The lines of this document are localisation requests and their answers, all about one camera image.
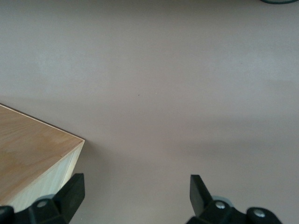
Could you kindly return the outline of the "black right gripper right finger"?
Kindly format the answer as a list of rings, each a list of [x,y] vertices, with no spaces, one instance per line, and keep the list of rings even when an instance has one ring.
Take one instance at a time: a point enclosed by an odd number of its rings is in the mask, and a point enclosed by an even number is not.
[[[188,224],[279,224],[279,218],[270,210],[250,207],[241,213],[223,199],[214,199],[200,175],[190,176],[190,201],[195,216]]]

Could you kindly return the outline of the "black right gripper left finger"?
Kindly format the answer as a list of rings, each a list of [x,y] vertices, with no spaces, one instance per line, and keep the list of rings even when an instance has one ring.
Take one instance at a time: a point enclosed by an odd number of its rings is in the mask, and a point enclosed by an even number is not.
[[[68,224],[85,198],[84,174],[74,174],[52,197],[14,214],[15,224]]]

